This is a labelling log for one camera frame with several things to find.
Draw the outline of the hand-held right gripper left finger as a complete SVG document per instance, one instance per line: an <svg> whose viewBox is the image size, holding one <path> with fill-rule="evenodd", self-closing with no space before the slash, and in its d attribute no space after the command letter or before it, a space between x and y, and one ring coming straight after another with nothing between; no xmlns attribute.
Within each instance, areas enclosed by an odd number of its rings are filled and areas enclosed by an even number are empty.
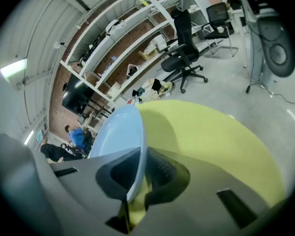
<svg viewBox="0 0 295 236"><path fill-rule="evenodd" d="M51 165L57 179L86 211L122 234L132 230L127 194L135 183L140 148Z"/></svg>

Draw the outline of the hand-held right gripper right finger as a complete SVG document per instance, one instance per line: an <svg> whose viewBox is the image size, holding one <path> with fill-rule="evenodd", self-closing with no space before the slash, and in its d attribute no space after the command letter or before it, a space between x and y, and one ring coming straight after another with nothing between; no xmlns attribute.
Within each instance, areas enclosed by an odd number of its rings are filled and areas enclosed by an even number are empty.
<svg viewBox="0 0 295 236"><path fill-rule="evenodd" d="M269 210L255 190L203 160L149 148L146 174L140 236L233 236Z"/></svg>

